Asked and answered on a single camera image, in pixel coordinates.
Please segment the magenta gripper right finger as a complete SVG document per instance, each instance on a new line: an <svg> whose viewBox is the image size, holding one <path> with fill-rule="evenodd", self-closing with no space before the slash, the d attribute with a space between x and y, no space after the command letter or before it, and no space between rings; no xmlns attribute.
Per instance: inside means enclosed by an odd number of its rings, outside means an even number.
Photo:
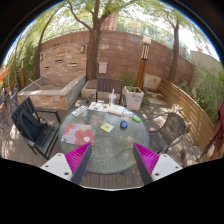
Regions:
<svg viewBox="0 0 224 224"><path fill-rule="evenodd" d="M145 185L182 169L168 154L157 154L140 144L133 144L133 154Z"/></svg>

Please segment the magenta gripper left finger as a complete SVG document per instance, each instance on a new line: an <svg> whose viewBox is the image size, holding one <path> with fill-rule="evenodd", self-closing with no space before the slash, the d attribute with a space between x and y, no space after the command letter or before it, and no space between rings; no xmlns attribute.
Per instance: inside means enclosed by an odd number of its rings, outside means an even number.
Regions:
<svg viewBox="0 0 224 224"><path fill-rule="evenodd" d="M91 153L92 146L87 143L66 154L57 153L41 169L79 185Z"/></svg>

